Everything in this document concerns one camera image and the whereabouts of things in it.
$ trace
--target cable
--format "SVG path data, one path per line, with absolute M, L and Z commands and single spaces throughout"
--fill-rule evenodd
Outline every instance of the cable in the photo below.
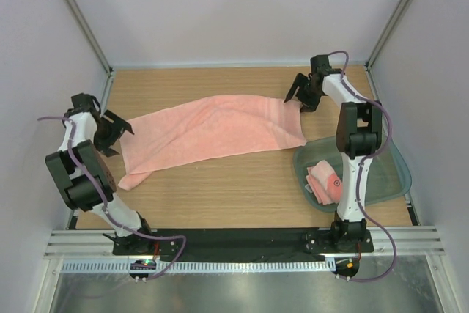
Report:
M 387 276 L 393 269 L 394 267 L 396 266 L 396 261 L 397 261 L 397 247 L 396 247 L 396 242 L 394 241 L 392 235 L 389 233 L 389 231 L 383 226 L 381 225 L 380 223 L 378 223 L 376 220 L 374 220 L 371 216 L 368 215 L 368 213 L 365 211 L 365 208 L 363 207 L 363 205 L 361 204 L 361 200 L 360 200 L 360 182 L 361 182 L 361 177 L 362 177 L 362 174 L 363 174 L 363 163 L 366 159 L 371 159 L 371 158 L 374 158 L 376 157 L 377 155 L 381 154 L 382 152 L 384 152 L 384 150 L 388 147 L 388 145 L 390 144 L 391 142 L 391 136 L 392 136 L 392 131 L 393 131 L 393 124 L 392 124 L 392 121 L 391 121 L 391 117 L 389 116 L 389 113 L 386 111 L 386 109 L 383 108 L 383 106 L 381 106 L 379 103 L 373 101 L 373 100 L 370 100 L 368 98 L 365 98 L 365 97 L 362 97 L 360 95 L 357 95 L 353 89 L 345 82 L 344 80 L 344 75 L 345 75 L 345 69 L 347 69 L 347 66 L 349 64 L 349 54 L 346 52 L 346 51 L 333 51 L 332 53 L 329 53 L 328 55 L 331 56 L 331 55 L 334 55 L 334 54 L 344 54 L 345 55 L 345 63 L 344 63 L 344 66 L 340 72 L 340 81 L 342 83 L 342 86 L 344 86 L 344 88 L 351 94 L 353 95 L 353 97 L 356 97 L 357 99 L 359 100 L 362 100 L 364 102 L 367 102 L 367 103 L 370 103 L 372 104 L 373 106 L 376 106 L 377 108 L 379 108 L 379 110 L 381 110 L 381 112 L 383 113 L 385 119 L 386 119 L 386 122 L 388 123 L 388 135 L 386 136 L 386 140 L 384 142 L 384 144 L 381 146 L 380 149 L 378 149 L 376 152 L 374 152 L 373 154 L 371 155 L 367 155 L 365 156 L 365 158 L 363 158 L 359 164 L 359 167 L 358 167 L 358 174 L 357 174 L 357 187 L 356 187 L 356 193 L 355 193 L 355 197 L 357 199 L 357 203 L 358 203 L 358 207 L 360 208 L 360 211 L 363 213 L 363 215 L 365 216 L 365 218 L 367 218 L 368 220 L 370 220 L 374 225 L 376 225 L 377 227 L 379 227 L 382 231 L 384 231 L 384 233 L 386 234 L 386 236 L 388 236 L 390 242 L 391 242 L 391 245 L 393 247 L 393 261 L 391 262 L 391 265 L 389 266 L 389 268 L 382 274 L 378 275 L 378 276 L 375 276 L 374 278 L 368 278 L 368 279 L 354 279 L 354 278 L 347 278 L 345 276 L 340 276 L 339 277 L 341 279 L 344 279 L 344 280 L 348 280 L 348 281 L 353 281 L 353 282 L 362 282 L 362 283 L 365 283 L 365 282 L 373 282 L 373 281 L 377 281 L 377 280 L 380 280 L 382 278 L 384 278 L 385 276 Z
M 71 118 L 68 118 L 68 117 L 40 117 L 39 119 L 37 119 L 37 121 L 42 121 L 42 120 L 61 120 L 61 121 L 66 121 L 66 122 L 69 122 L 71 125 L 72 125 L 72 130 L 70 131 L 70 136 L 69 136 L 69 139 L 68 139 L 68 142 L 67 142 L 67 151 L 68 151 L 68 155 L 70 156 L 70 159 L 72 160 L 72 162 L 76 165 L 77 168 L 79 168 L 81 170 L 81 172 L 83 172 L 83 174 L 88 178 L 88 180 L 91 182 L 91 184 L 93 184 L 93 186 L 96 188 L 96 191 L 98 192 L 98 194 L 100 195 L 100 198 L 101 200 L 103 201 L 103 212 L 104 214 L 106 215 L 106 217 L 108 218 L 108 220 L 116 227 L 120 227 L 126 231 L 129 231 L 131 233 L 133 233 L 134 235 L 137 235 L 137 236 L 140 236 L 142 238 L 146 238 L 148 240 L 156 240 L 156 241 L 162 241 L 162 240 L 182 240 L 182 245 L 179 249 L 179 251 L 176 253 L 176 255 L 174 256 L 173 260 L 160 272 L 158 273 L 155 273 L 151 276 L 149 276 L 147 278 L 147 281 L 148 280 L 153 280 L 153 279 L 156 279 L 156 278 L 159 278 L 160 276 L 162 276 L 166 271 L 169 270 L 169 268 L 179 259 L 179 257 L 181 256 L 182 254 L 182 251 L 184 251 L 184 248 L 185 248 L 185 244 L 186 244 L 186 237 L 184 235 L 176 235 L 176 236 L 151 236 L 151 235 L 146 235 L 146 234 L 142 234 L 134 229 L 131 229 L 130 227 L 127 227 L 125 225 L 122 225 L 121 223 L 117 222 L 116 220 L 114 220 L 111 216 L 111 214 L 109 214 L 108 212 L 108 200 L 106 198 L 106 195 L 104 194 L 104 190 L 103 188 L 101 187 L 101 185 L 96 181 L 96 179 L 93 177 L 93 175 L 91 175 L 89 173 L 89 171 L 86 169 L 85 165 L 83 165 L 78 159 L 77 157 L 75 157 L 75 154 L 73 154 L 73 149 L 72 149 L 72 143 L 73 143 L 73 137 L 75 136 L 75 130 L 76 130 L 76 124 L 75 122 L 71 119 Z

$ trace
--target vertical metal post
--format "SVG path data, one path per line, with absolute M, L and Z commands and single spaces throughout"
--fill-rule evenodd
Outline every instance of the vertical metal post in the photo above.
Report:
M 95 52 L 97 59 L 100 61 L 108 76 L 111 75 L 112 67 L 110 66 L 106 56 L 101 50 L 101 47 L 97 42 L 96 37 L 93 35 L 92 30 L 89 28 L 89 25 L 86 22 L 86 19 L 83 16 L 83 13 L 81 12 L 76 0 L 65 0 L 65 2 L 67 3 L 70 11 L 72 12 L 73 17 L 76 19 L 76 22 L 80 27 L 81 31 L 83 32 L 85 38 L 88 40 L 93 51 Z
M 396 28 L 396 25 L 401 20 L 402 16 L 405 13 L 405 10 L 407 10 L 411 1 L 412 0 L 399 0 L 399 2 L 397 3 L 393 15 L 391 15 L 391 17 L 389 18 L 388 23 L 383 29 L 383 32 L 381 32 L 380 38 L 378 39 L 376 45 L 373 48 L 372 54 L 366 62 L 366 68 L 368 70 L 373 66 L 374 62 L 376 62 L 376 58 L 380 54 L 386 42 L 388 42 L 391 33 Z

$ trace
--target white arm segment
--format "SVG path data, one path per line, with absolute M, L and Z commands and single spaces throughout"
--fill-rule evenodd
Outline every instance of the white arm segment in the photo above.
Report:
M 73 136 L 72 148 L 76 147 L 79 143 L 90 140 L 93 141 L 95 133 L 97 130 L 97 124 L 95 118 L 91 113 L 79 113 L 72 115 L 71 120 L 75 122 L 75 135 Z M 62 145 L 58 149 L 59 151 L 67 150 L 67 143 L 72 132 L 72 124 L 68 121 L 65 122 L 65 136 Z M 75 167 L 75 172 L 70 175 L 71 179 L 81 176 L 81 170 Z M 141 227 L 140 217 L 135 210 L 131 210 L 125 203 L 117 196 L 116 193 L 113 194 L 113 200 L 108 203 L 108 214 L 117 221 L 118 223 L 125 225 L 133 230 L 138 230 Z M 102 210 L 103 203 L 95 205 L 91 210 L 92 213 L 99 215 L 106 223 L 111 225 L 116 234 L 119 237 L 128 236 L 131 233 L 127 230 L 124 230 L 120 227 L 113 225 L 106 214 Z
M 357 95 L 360 93 L 349 83 L 347 77 L 343 77 L 344 82 L 350 87 Z M 332 98 L 337 106 L 341 106 L 345 102 L 363 103 L 362 100 L 357 99 L 351 95 L 341 82 L 340 74 L 333 74 L 324 77 L 322 82 L 322 91 Z M 357 205 L 356 188 L 358 182 L 358 168 L 359 163 L 365 157 L 355 157 L 350 159 L 345 153 L 342 153 L 342 162 L 344 164 L 344 175 L 342 180 L 342 196 L 339 206 L 337 207 L 337 214 L 341 220 L 348 221 L 361 221 L 364 218 L 363 213 Z M 368 180 L 369 166 L 372 163 L 372 158 L 366 159 L 363 165 L 363 172 L 360 181 L 360 201 L 363 208 L 365 208 L 365 194 L 366 182 Z

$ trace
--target metal frame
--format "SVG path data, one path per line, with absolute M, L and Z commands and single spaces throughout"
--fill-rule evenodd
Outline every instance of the metal frame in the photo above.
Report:
M 112 84 L 114 82 L 114 71 L 110 66 L 106 55 L 100 47 L 99 42 L 93 35 L 86 18 L 81 12 L 76 0 L 64 0 L 69 7 L 78 26 L 89 42 L 97 59 L 108 74 L 106 85 L 101 97 L 101 106 L 106 107 Z M 380 35 L 374 49 L 365 63 L 367 74 L 373 93 L 377 98 L 377 92 L 372 78 L 372 66 L 376 62 L 384 45 L 387 43 L 393 30 L 409 7 L 412 0 L 399 0 L 392 16 Z M 412 207 L 412 200 L 406 195 L 409 207 Z M 435 227 L 391 227 L 390 233 L 393 235 L 399 256 L 426 255 L 433 279 L 437 287 L 442 305 L 446 312 L 463 312 L 464 310 L 457 301 L 454 292 L 457 289 L 451 284 L 451 271 L 448 260 Z M 378 228 L 371 228 L 372 239 L 376 251 L 364 256 L 391 256 L 391 244 L 384 233 Z M 37 296 L 35 312 L 49 312 L 53 301 L 53 295 L 59 280 L 60 270 L 73 260 L 127 260 L 146 258 L 137 257 L 115 257 L 112 256 L 112 243 L 103 237 L 103 233 L 112 233 L 111 230 L 63 230 L 54 231 L 45 250 L 43 260 L 43 282 Z M 330 254 L 329 257 L 343 257 L 344 254 Z

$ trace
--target pink towel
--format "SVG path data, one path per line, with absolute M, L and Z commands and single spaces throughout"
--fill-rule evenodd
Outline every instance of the pink towel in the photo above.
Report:
M 152 172 L 265 150 L 303 146 L 300 104 L 255 95 L 218 95 L 129 121 L 135 135 L 120 139 L 130 190 Z
M 316 166 L 308 168 L 306 181 L 318 203 L 329 205 L 340 202 L 342 181 L 327 161 L 320 161 Z

